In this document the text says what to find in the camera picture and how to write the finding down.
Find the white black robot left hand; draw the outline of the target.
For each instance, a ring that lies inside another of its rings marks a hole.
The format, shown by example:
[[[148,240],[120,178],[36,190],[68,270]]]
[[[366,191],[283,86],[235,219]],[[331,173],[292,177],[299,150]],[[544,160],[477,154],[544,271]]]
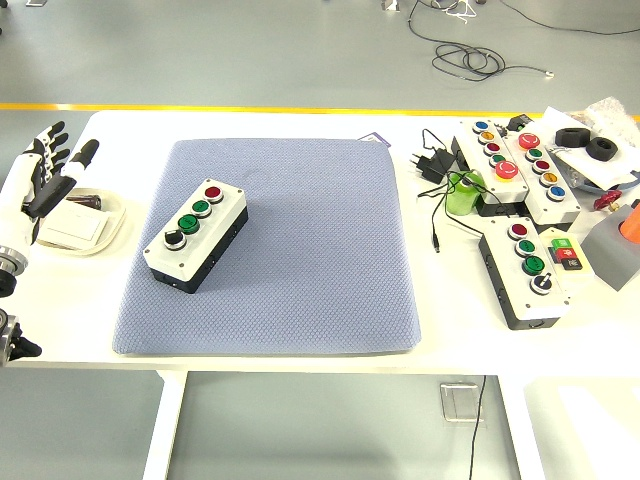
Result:
[[[14,160],[1,189],[1,245],[26,253],[40,220],[76,186],[91,164],[99,141],[76,153],[65,147],[68,134],[59,121],[37,134]]]

